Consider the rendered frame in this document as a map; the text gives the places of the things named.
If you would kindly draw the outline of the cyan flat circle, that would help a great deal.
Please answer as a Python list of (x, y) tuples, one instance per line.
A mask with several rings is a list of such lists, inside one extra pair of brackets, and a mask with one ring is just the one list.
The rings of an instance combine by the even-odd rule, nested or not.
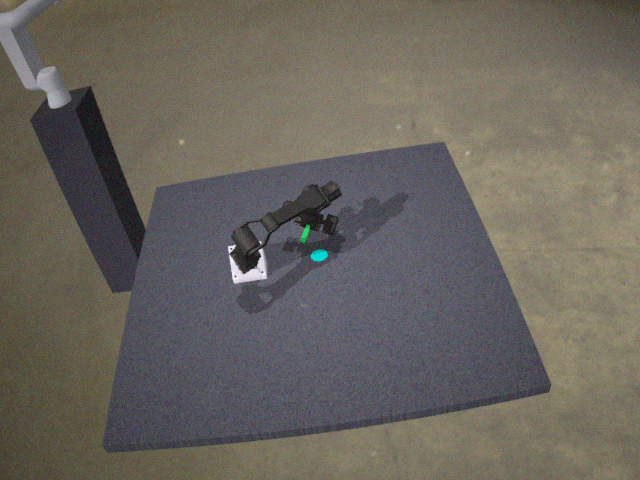
[(323, 261), (327, 258), (328, 253), (325, 250), (316, 250), (311, 254), (311, 259), (314, 261)]

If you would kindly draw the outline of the green rectangular block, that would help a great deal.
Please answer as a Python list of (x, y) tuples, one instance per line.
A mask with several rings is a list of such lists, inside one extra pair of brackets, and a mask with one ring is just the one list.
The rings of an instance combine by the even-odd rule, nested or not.
[(309, 228), (310, 228), (310, 225), (307, 225), (307, 224), (306, 224), (306, 227), (305, 227), (305, 229), (304, 229), (304, 232), (303, 232), (303, 234), (302, 234), (302, 237), (301, 237), (300, 242), (302, 242), (302, 243), (305, 243), (305, 242), (306, 242), (306, 239), (307, 239), (308, 233), (309, 233), (309, 231), (310, 231), (310, 229), (309, 229)]

